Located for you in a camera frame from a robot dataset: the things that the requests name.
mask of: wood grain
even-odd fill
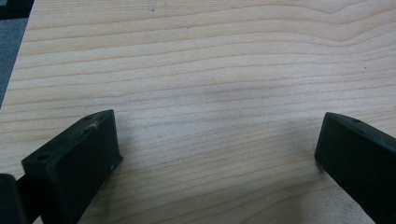
[[[0,172],[113,108],[125,160],[80,223],[373,223],[313,152],[326,111],[396,135],[395,49],[392,0],[36,0]]]

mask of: black clamp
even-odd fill
[[[0,175],[0,223],[77,223],[121,160],[113,110],[79,120]]]
[[[326,113],[315,159],[377,224],[396,223],[396,139]]]

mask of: black object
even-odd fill
[[[79,120],[22,160],[25,176],[17,187],[3,175],[0,214],[22,215],[12,222],[0,217],[0,223],[32,223],[38,216],[44,223],[77,223],[121,160],[113,110]],[[12,199],[3,197],[10,192]]]
[[[315,158],[377,224],[396,223],[396,139],[326,113]]]
[[[28,18],[35,0],[8,0],[0,7],[0,20]]]

